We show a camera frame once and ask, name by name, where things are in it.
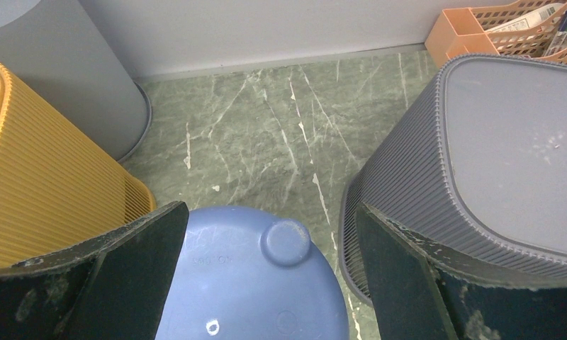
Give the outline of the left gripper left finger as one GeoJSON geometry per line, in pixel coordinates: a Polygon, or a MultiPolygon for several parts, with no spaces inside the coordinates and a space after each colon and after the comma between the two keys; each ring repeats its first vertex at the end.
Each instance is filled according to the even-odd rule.
{"type": "Polygon", "coordinates": [[[189,218],[174,201],[0,268],[0,339],[153,339],[189,218]]]}

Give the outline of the dark grey mesh basket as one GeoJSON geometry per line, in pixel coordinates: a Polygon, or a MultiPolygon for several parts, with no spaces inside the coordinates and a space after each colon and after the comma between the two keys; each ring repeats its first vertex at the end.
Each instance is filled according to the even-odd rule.
{"type": "Polygon", "coordinates": [[[481,261],[567,280],[567,65],[471,54],[433,76],[344,190],[340,267],[370,303],[361,202],[481,261]]]}

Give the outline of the yellow mesh waste basket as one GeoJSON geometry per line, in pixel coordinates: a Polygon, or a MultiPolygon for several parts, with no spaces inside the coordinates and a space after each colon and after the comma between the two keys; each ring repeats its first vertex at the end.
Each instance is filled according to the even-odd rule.
{"type": "Polygon", "coordinates": [[[0,63],[0,268],[156,207],[145,184],[0,63]]]}

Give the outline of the light grey plastic bucket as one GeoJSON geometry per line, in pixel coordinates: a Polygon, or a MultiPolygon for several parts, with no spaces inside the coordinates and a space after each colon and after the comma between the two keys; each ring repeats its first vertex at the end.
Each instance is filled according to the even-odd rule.
{"type": "Polygon", "coordinates": [[[118,162],[149,130],[149,98],[79,1],[0,1],[0,63],[118,162]]]}

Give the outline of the blue plastic bucket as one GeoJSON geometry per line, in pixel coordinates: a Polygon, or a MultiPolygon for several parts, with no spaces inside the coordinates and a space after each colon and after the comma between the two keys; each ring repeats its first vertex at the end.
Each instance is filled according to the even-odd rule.
{"type": "Polygon", "coordinates": [[[158,339],[348,339],[339,282],[297,220],[192,210],[158,339]]]}

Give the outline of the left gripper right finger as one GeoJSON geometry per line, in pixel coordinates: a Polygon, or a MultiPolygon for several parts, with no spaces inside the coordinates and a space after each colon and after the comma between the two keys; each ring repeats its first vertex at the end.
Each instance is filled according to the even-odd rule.
{"type": "Polygon", "coordinates": [[[363,203],[356,226],[383,339],[567,339],[567,280],[462,254],[363,203]]]}

